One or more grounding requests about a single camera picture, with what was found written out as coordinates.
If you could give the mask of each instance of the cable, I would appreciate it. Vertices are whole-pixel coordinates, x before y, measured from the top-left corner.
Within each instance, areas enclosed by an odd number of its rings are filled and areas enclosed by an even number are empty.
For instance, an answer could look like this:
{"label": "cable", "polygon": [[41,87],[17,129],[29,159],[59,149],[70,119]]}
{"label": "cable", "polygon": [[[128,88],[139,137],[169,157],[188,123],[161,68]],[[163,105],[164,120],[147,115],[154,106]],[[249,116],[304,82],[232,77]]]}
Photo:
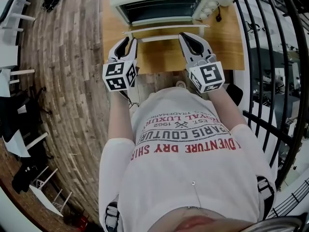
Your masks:
{"label": "cable", "polygon": [[138,102],[132,102],[129,96],[124,91],[119,91],[119,94],[121,94],[122,97],[125,98],[129,102],[129,109],[134,105],[137,105],[137,107],[140,107],[140,104]]}
{"label": "cable", "polygon": [[[249,30],[247,30],[247,32],[250,32],[251,30],[253,31],[253,27],[254,27],[253,23],[249,23],[248,21],[245,21],[245,22],[246,22],[246,24],[248,25],[248,28],[249,28]],[[258,32],[261,30],[260,25],[255,24],[255,27],[256,27],[256,30]]]}
{"label": "cable", "polygon": [[218,10],[219,10],[219,13],[218,13],[218,15],[216,16],[216,20],[217,20],[217,22],[221,22],[222,17],[221,17],[220,7],[218,7]]}

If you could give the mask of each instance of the white t-shirt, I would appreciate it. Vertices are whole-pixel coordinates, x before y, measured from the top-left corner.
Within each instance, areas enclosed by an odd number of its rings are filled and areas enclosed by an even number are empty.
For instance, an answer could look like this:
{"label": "white t-shirt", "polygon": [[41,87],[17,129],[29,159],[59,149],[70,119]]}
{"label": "white t-shirt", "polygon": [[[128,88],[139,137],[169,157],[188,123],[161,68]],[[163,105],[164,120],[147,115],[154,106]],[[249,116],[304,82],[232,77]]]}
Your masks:
{"label": "white t-shirt", "polygon": [[249,127],[228,131],[211,101],[177,87],[146,100],[132,126],[135,143],[111,139],[102,153],[99,218],[104,229],[106,207],[117,198],[125,232],[146,232],[164,214],[199,206],[199,201],[224,217],[258,221],[256,176],[275,185]]}

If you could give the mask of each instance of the wooden floor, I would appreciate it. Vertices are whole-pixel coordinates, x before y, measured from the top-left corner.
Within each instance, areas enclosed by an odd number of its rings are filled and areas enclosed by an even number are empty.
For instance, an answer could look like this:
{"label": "wooden floor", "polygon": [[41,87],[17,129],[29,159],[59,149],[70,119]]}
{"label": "wooden floor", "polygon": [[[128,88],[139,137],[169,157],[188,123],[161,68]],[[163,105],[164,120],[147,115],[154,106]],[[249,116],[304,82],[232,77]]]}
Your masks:
{"label": "wooden floor", "polygon": [[[58,168],[53,180],[63,194],[73,192],[70,203],[98,223],[99,162],[107,140],[108,93],[102,80],[102,0],[61,0],[50,13],[43,0],[30,0],[21,33],[21,70],[35,69],[21,77],[21,89],[46,87],[40,105],[41,131],[48,132],[46,151]],[[140,75],[129,91],[132,102],[142,103],[149,94],[173,86],[184,79],[183,72]],[[31,191],[16,194],[11,186],[19,163],[0,142],[0,177],[5,187],[24,209],[47,231],[73,231],[62,218],[47,211]]]}

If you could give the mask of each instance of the white chair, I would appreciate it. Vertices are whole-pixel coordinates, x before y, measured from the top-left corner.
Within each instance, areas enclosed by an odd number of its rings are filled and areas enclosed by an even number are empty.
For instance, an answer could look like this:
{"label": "white chair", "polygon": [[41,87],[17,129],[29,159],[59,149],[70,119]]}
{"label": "white chair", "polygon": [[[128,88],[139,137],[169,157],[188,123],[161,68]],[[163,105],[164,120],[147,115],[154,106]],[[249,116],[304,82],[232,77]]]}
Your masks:
{"label": "white chair", "polygon": [[34,181],[30,184],[30,189],[32,190],[32,192],[34,193],[34,195],[41,201],[41,203],[50,211],[56,213],[57,215],[63,217],[63,215],[61,214],[64,206],[67,204],[70,196],[72,195],[72,192],[69,194],[69,196],[67,197],[67,199],[64,201],[64,203],[57,203],[56,200],[59,197],[60,193],[62,192],[62,189],[60,190],[60,192],[56,195],[56,197],[54,198],[54,200],[52,202],[50,202],[48,200],[48,198],[44,195],[44,193],[42,192],[42,188],[44,187],[44,185],[47,183],[48,180],[50,180],[50,178],[58,171],[58,168],[55,169],[50,176],[48,176],[48,178],[44,181],[40,180],[39,177],[46,171],[46,169],[48,169],[48,166],[34,179]]}
{"label": "white chair", "polygon": [[[27,74],[27,73],[34,73],[34,70],[26,70],[26,71],[16,71],[12,72],[10,69],[2,69],[0,70],[0,97],[10,97],[10,83],[14,83],[18,80],[10,81],[11,75],[19,75],[19,74]],[[4,139],[4,144],[6,149],[20,157],[30,157],[30,154],[28,153],[28,150],[36,145],[39,141],[43,140],[45,137],[47,137],[48,133],[45,132],[41,136],[39,136],[37,139],[32,141],[30,144],[25,145],[25,142],[23,140],[23,137],[20,133],[20,130],[17,130],[16,133],[13,135],[13,137],[6,142]]]}
{"label": "white chair", "polygon": [[14,7],[17,3],[30,5],[31,3],[25,0],[0,0],[0,29],[8,29],[22,32],[23,29],[7,27],[10,17],[20,18],[29,21],[35,21],[34,17],[14,13]]}
{"label": "white chair", "polygon": [[0,69],[11,69],[18,65],[18,45],[0,44]]}

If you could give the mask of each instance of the chair leg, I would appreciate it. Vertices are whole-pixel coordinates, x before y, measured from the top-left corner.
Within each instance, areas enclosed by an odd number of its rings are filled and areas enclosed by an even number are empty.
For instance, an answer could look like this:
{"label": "chair leg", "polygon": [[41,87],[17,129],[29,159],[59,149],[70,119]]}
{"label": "chair leg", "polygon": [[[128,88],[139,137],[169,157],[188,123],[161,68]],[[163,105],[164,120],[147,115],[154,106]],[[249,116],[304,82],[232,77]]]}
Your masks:
{"label": "chair leg", "polygon": [[72,195],[72,193],[73,193],[73,192],[70,192],[69,196],[68,196],[67,199],[64,201],[64,203],[63,203],[63,205],[62,205],[62,207],[61,207],[61,209],[60,209],[60,213],[62,212],[64,206],[65,206],[66,203],[68,202],[68,200],[69,200],[70,196]]}
{"label": "chair leg", "polygon": [[48,133],[45,132],[41,136],[39,136],[37,139],[33,140],[30,144],[26,146],[26,149],[29,150],[31,147],[35,146],[39,141],[43,140],[45,137],[48,136]]}
{"label": "chair leg", "polygon": [[52,203],[54,203],[54,202],[57,200],[57,198],[59,197],[59,195],[60,195],[60,193],[62,192],[62,190],[63,190],[63,189],[60,190],[60,192],[59,192],[59,193],[57,194],[57,196],[54,198],[54,200],[53,200]]}
{"label": "chair leg", "polygon": [[33,182],[34,182],[35,180],[37,180],[37,179],[45,172],[45,170],[48,169],[48,168],[49,168],[49,166],[46,166],[46,168],[44,168],[43,171],[40,172],[39,175],[38,175],[37,177],[35,177],[35,179],[33,180]]}
{"label": "chair leg", "polygon": [[11,31],[17,31],[17,32],[23,32],[24,29],[21,28],[12,28],[12,27],[3,27],[4,30],[11,30]]}
{"label": "chair leg", "polygon": [[24,5],[30,5],[31,2],[28,2],[26,0],[17,0],[19,3],[24,4]]}
{"label": "chair leg", "polygon": [[20,18],[20,19],[24,19],[24,20],[28,20],[28,21],[35,21],[34,17],[24,15],[24,14],[12,13],[11,17]]}
{"label": "chair leg", "polygon": [[15,71],[15,72],[11,72],[10,75],[24,75],[24,74],[30,74],[30,73],[35,73],[35,70]]}
{"label": "chair leg", "polygon": [[19,83],[19,79],[10,81],[10,84]]}
{"label": "chair leg", "polygon": [[39,187],[39,189],[41,190],[43,188],[43,186],[47,183],[47,181],[49,181],[49,179],[58,171],[58,168],[56,168],[52,174],[50,176],[48,176],[48,178],[41,184],[41,186]]}
{"label": "chair leg", "polygon": [[41,96],[41,94],[42,94],[42,91],[46,91],[46,88],[45,88],[45,87],[40,88],[39,92],[38,92],[36,95],[33,96],[33,97],[34,97],[34,100],[35,100],[36,102],[38,102],[38,100],[39,100],[39,98],[40,98],[40,96]]}

